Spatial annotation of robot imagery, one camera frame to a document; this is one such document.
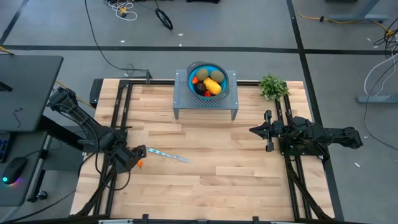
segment computer mouse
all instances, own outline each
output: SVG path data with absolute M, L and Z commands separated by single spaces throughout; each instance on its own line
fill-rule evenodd
M 9 185 L 17 181 L 22 171 L 24 170 L 26 163 L 27 159 L 25 157 L 17 157 L 13 159 L 10 163 L 8 163 L 7 167 L 2 173 L 3 183 Z

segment yellow squash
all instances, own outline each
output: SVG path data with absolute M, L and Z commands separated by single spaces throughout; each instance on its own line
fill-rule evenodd
M 211 78 L 206 78 L 203 81 L 203 84 L 205 84 L 206 89 L 213 95 L 218 95 L 221 93 L 221 86 Z

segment orange object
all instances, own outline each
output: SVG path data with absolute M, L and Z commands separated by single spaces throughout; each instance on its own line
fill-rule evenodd
M 197 84 L 199 82 L 199 80 L 197 77 L 193 77 L 191 82 L 192 82 L 192 84 Z
M 139 168 L 141 169 L 141 167 L 142 167 L 142 165 L 144 165 L 144 163 L 143 163 L 143 161 L 142 160 L 138 160 L 138 163 L 137 163 L 137 165 L 139 166 Z

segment desk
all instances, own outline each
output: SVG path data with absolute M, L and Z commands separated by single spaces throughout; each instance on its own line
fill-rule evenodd
M 111 123 L 118 83 L 116 79 L 103 81 L 95 114 L 102 125 Z M 310 118 L 303 83 L 287 85 L 293 115 Z M 260 97 L 258 86 L 238 86 L 235 121 L 229 111 L 220 110 L 181 110 L 175 120 L 173 92 L 173 85 L 133 85 L 127 141 L 131 147 L 145 144 L 192 162 L 148 152 L 142 169 L 133 168 L 129 185 L 115 192 L 111 218 L 141 218 L 147 213 L 150 219 L 252 220 L 258 216 L 260 220 L 293 220 L 284 157 L 277 141 L 275 151 L 265 152 L 266 142 L 248 131 L 264 122 L 265 110 L 272 110 L 276 117 L 275 103 Z M 302 162 L 309 192 L 334 217 L 321 161 L 302 156 Z M 90 199 L 99 177 L 92 157 L 81 169 L 71 214 Z M 118 175 L 116 187 L 123 186 L 127 177 Z M 103 197 L 101 213 L 105 200 Z
M 0 82 L 8 86 L 0 91 L 0 131 L 16 135 L 6 163 L 0 164 L 0 173 L 13 158 L 43 149 L 47 133 L 77 148 L 81 139 L 43 115 L 45 105 L 58 76 L 61 56 L 2 55 L 0 57 Z M 13 185 L 0 184 L 0 206 L 22 205 L 40 153 L 28 157 L 20 181 Z M 40 189 L 45 171 L 35 180 L 33 195 Z

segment green fruit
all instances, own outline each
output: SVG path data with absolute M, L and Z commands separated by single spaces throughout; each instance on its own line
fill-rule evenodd
M 197 71 L 196 77 L 198 78 L 199 82 L 203 81 L 209 77 L 209 71 L 205 68 L 202 68 L 201 70 Z
M 212 71 L 210 77 L 212 80 L 218 83 L 221 83 L 225 78 L 224 74 L 222 74 L 220 71 L 217 70 Z

